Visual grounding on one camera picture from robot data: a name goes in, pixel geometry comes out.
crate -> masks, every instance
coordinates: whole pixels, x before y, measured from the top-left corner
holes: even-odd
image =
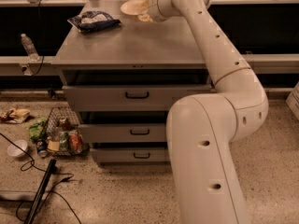
[[[67,118],[70,126],[71,126],[71,130],[77,130],[78,131],[78,125],[79,125],[79,121],[78,121],[78,117],[76,115],[76,113],[74,111],[71,110],[70,107],[55,107],[50,111],[50,114],[48,116],[48,122],[47,122],[47,126],[46,126],[46,135],[49,137],[53,137],[56,134],[56,129],[57,127],[59,127],[60,124],[60,119],[64,117]],[[88,152],[88,145],[84,144],[83,140],[82,140],[82,151],[73,151],[73,150],[67,150],[67,151],[56,151],[56,150],[51,150],[48,149],[48,152],[52,155],[52,156],[75,156],[75,155],[86,155],[86,153]]]

clear bottle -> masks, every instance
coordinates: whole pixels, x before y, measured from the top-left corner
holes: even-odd
[[[37,54],[35,45],[26,34],[21,34],[21,43],[24,46],[30,60],[33,62],[39,61],[39,56]]]

drawer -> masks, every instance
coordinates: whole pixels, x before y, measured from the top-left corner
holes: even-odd
[[[78,128],[86,143],[166,142],[165,124],[80,124]]]
[[[91,155],[98,164],[108,162],[170,162],[165,148],[91,148]]]
[[[67,102],[75,111],[169,110],[178,99],[209,92],[207,85],[78,87],[64,86]]]

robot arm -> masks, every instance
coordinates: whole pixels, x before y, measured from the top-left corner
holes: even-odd
[[[211,0],[149,0],[154,21],[183,16],[216,94],[185,97],[170,109],[167,142],[183,223],[250,223],[229,143],[263,124],[268,102],[248,63],[207,11]]]

black handle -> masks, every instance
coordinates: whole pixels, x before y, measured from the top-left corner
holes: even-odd
[[[135,95],[132,95],[132,94],[130,95],[128,91],[125,93],[125,98],[127,98],[127,99],[147,99],[149,97],[150,97],[150,93],[148,91],[143,96],[135,96]]]
[[[131,135],[148,135],[148,134],[150,134],[150,129],[147,129],[146,131],[144,131],[143,133],[141,133],[141,132],[134,132],[133,130],[130,130],[130,134]]]
[[[140,155],[137,156],[136,153],[134,153],[133,156],[134,156],[135,159],[146,160],[146,159],[150,158],[150,153],[148,153],[147,156],[140,156]]]

